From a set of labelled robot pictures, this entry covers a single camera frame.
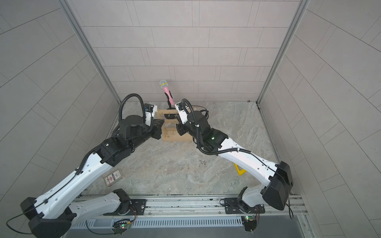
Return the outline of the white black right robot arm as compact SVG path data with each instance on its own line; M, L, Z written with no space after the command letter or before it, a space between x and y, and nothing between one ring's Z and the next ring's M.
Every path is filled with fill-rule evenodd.
M293 182L287 163L268 161L238 145L227 134L212 128L206 115L196 111L187 99L176 103L175 108L178 112L179 122L176 127L179 135L188 133L201 153L227 159L261 183L241 190L237 203L242 212L248 214L263 203L280 211L290 207L289 195Z

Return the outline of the wooden jewelry display stand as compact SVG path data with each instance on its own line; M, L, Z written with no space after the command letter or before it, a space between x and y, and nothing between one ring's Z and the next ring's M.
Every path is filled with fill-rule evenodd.
M164 125L162 126L162 140L164 142L178 142L178 141L192 141L192 136L188 133L179 135L176 124L178 120L176 118L178 112L176 109L158 109L155 117L157 119L163 119Z

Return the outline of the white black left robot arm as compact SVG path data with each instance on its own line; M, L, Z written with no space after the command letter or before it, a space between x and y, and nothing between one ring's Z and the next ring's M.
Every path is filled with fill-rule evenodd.
M141 96L126 96L118 111L118 126L110 138L91 149L70 175L38 198L28 197L20 205L29 220L29 235L60 238L76 223L106 213L126 215L137 211L123 189L82 203L75 203L89 185L116 167L150 138L160 139L164 121L155 119L157 106Z

